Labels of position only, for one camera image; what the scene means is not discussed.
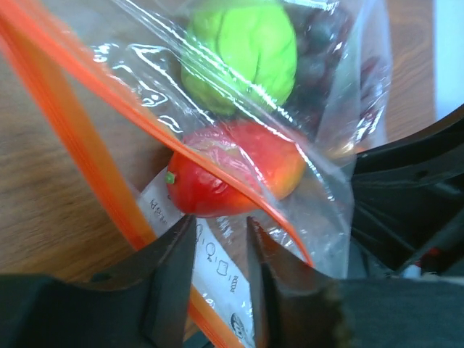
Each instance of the red fruit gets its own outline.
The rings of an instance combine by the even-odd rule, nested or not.
[[[203,128],[184,143],[256,191],[262,191],[259,182],[264,184],[276,199],[297,187],[306,167],[294,142],[257,123]],[[167,167],[166,181],[174,205],[186,214],[216,218],[257,209],[235,188],[178,153]]]

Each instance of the wooden surface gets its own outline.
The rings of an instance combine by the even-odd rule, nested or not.
[[[389,0],[394,78],[390,139],[434,121],[431,0]],[[0,58],[0,272],[87,279],[131,253],[14,74]],[[142,189],[170,151],[83,88],[95,123],[129,180]],[[195,327],[188,325],[188,334]]]

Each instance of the white sticker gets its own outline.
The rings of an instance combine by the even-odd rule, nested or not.
[[[171,202],[162,170],[144,189],[138,205],[157,236],[183,216]],[[196,221],[192,283],[246,348],[253,348],[253,316],[249,282],[212,233],[207,220]]]

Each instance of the black plastic part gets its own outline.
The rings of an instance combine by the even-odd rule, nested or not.
[[[182,347],[195,218],[89,283],[0,277],[0,347]]]
[[[248,220],[256,348],[464,347],[464,286],[336,281]]]
[[[182,348],[214,348],[208,338],[201,332],[197,332],[183,343]]]
[[[400,273],[430,249],[445,271],[464,256],[464,106],[410,137],[358,155],[352,236]]]

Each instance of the orange zipper seal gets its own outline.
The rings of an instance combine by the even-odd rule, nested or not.
[[[71,153],[101,205],[132,247],[140,249],[155,240],[117,165],[59,68],[1,18],[0,49]],[[190,297],[190,316],[216,347],[242,347],[196,289],[191,290]]]
[[[34,14],[36,19],[40,19],[41,25],[37,25],[36,21],[31,18],[29,14]],[[153,233],[151,230],[151,235],[147,233],[148,230],[146,227],[148,225],[143,218],[143,215],[141,215],[138,210],[136,202],[128,190],[125,181],[117,171],[115,163],[110,158],[107,149],[104,147],[103,142],[99,138],[98,133],[96,133],[83,108],[78,107],[76,109],[79,110],[78,114],[74,113],[73,110],[68,110],[68,113],[50,115],[50,113],[54,114],[57,112],[53,107],[55,103],[62,103],[65,100],[73,100],[75,97],[73,96],[69,86],[66,87],[65,90],[66,92],[70,92],[70,94],[66,93],[66,96],[61,99],[57,98],[57,95],[54,95],[54,93],[64,93],[61,86],[57,90],[55,89],[54,92],[53,88],[51,88],[52,86],[49,86],[50,90],[48,92],[44,90],[44,86],[47,86],[49,83],[52,83],[53,85],[54,81],[50,81],[50,78],[48,81],[44,80],[44,76],[41,76],[42,79],[38,78],[39,75],[37,75],[37,72],[41,69],[40,64],[32,64],[36,59],[42,63],[47,62],[48,60],[48,68],[50,69],[49,73],[51,73],[49,77],[54,76],[52,79],[54,80],[57,77],[57,75],[54,74],[57,73],[61,75],[61,72],[57,67],[54,67],[55,70],[51,69],[54,63],[51,59],[49,59],[49,56],[53,57],[54,61],[65,68],[83,85],[93,91],[96,95],[99,95],[103,100],[105,100],[105,102],[112,105],[118,112],[123,114],[138,127],[144,129],[148,134],[160,140],[164,145],[169,146],[174,151],[190,158],[196,164],[202,166],[205,170],[221,178],[226,183],[232,185],[235,189],[241,191],[255,204],[263,208],[264,211],[273,217],[287,231],[287,233],[289,233],[295,244],[299,247],[307,263],[311,265],[310,256],[307,253],[300,237],[297,235],[293,226],[278,210],[270,206],[259,194],[253,192],[253,190],[248,188],[246,185],[227,173],[224,173],[220,168],[216,168],[210,161],[205,161],[205,158],[197,154],[192,149],[183,147],[183,145],[169,132],[166,127],[157,122],[154,115],[140,105],[139,100],[128,88],[111,78],[109,73],[102,69],[101,65],[97,65],[97,63],[93,61],[93,57],[90,52],[83,49],[79,40],[69,33],[70,30],[66,29],[67,33],[64,34],[63,30],[66,26],[56,21],[51,15],[42,9],[36,1],[4,0],[3,6],[0,7],[0,15],[3,15],[7,20],[1,26],[1,34],[5,40],[8,38],[10,39],[8,43],[2,42],[2,49],[9,57],[19,75],[25,81],[26,86],[36,98],[36,101],[41,106],[51,124],[54,126],[57,134],[60,138],[62,138],[62,141],[64,143],[69,141],[69,143],[65,143],[65,145],[67,145],[72,157],[78,163],[78,166],[83,171],[84,176],[91,184],[91,187],[98,198],[101,202],[103,202],[102,205],[104,205],[105,209],[107,209],[118,228],[120,228],[121,233],[123,233],[133,247],[139,249],[143,245],[154,240]],[[59,43],[65,44],[66,49],[64,49]],[[40,58],[38,58],[37,55],[30,54],[34,50],[34,54],[40,52]],[[67,84],[63,76],[61,76],[60,82]],[[62,119],[62,117],[68,118],[68,121],[70,122],[68,125],[70,125],[71,128],[63,128],[63,124],[59,123],[59,120],[54,119],[53,117],[58,117],[59,119]],[[92,152],[94,154],[98,152],[94,147],[86,149],[80,147],[82,144],[79,144],[77,147],[75,145],[71,146],[72,141],[75,141],[76,139],[82,140],[83,137],[85,138],[87,136],[85,133],[73,133],[71,130],[75,126],[82,127],[82,129],[85,129],[86,132],[89,132],[89,130],[94,132],[96,137],[93,137],[93,145],[100,142],[104,148],[102,152],[99,152],[97,157],[102,154],[104,156],[106,156],[106,154],[109,156],[109,162],[107,164],[109,164],[110,169],[108,172],[107,167],[100,168],[102,171],[99,172],[98,167],[95,167],[95,164],[98,164],[98,161],[97,163],[91,161]],[[113,181],[120,185],[108,185],[108,182],[114,183]],[[123,189],[116,194],[116,197],[114,197],[115,191],[118,191],[121,188]],[[128,218],[128,211],[125,210],[125,205],[120,206],[117,203],[117,199],[116,203],[114,203],[113,199],[118,197],[119,199],[121,197],[125,197],[125,199],[133,201],[135,208],[130,211],[138,212],[136,212],[135,215],[132,215],[132,218]],[[203,300],[201,294],[195,289],[191,292],[189,313],[216,347],[241,347],[241,344],[233,335],[232,331],[224,324],[215,311]]]

